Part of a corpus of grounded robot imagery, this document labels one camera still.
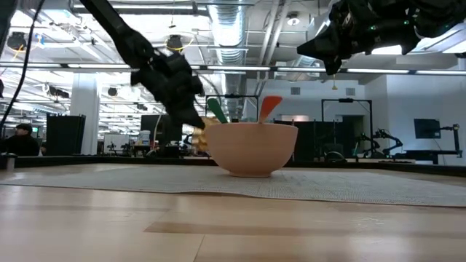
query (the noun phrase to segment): gray mat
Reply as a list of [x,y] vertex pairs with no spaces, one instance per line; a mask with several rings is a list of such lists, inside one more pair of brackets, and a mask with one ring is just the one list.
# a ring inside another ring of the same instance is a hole
[[8,180],[0,184],[466,207],[464,187],[372,172],[282,170],[273,173],[271,178],[233,178],[218,167],[157,166]]

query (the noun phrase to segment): ceramic bowl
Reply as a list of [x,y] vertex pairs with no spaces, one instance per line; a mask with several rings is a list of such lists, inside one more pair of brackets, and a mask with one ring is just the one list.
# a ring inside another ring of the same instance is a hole
[[238,177],[269,177],[290,159],[298,128],[284,124],[230,123],[205,129],[210,155]]

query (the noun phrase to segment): orange utensil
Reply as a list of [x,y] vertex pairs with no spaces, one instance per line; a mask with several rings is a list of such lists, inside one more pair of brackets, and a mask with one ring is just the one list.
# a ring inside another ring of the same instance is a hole
[[261,113],[259,114],[259,123],[264,123],[270,113],[274,110],[283,98],[277,95],[269,95],[264,98],[261,106]]

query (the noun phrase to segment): spatula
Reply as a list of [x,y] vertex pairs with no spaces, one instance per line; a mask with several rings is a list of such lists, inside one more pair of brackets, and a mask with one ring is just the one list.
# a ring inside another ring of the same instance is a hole
[[261,113],[259,114],[259,124],[267,120],[267,117],[282,100],[283,98],[277,95],[269,95],[264,98],[262,101]]
[[213,114],[216,115],[220,123],[222,124],[228,123],[224,112],[221,110],[220,103],[218,103],[218,100],[216,98],[209,98],[209,100],[207,100],[207,105],[209,109],[213,112]]

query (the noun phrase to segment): table surface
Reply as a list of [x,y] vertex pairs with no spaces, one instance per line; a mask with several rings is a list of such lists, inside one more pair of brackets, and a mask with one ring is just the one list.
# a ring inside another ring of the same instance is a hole
[[[137,165],[19,169],[0,180],[128,167]],[[370,171],[466,190],[466,178]],[[464,262],[465,222],[460,208],[0,186],[0,260]]]

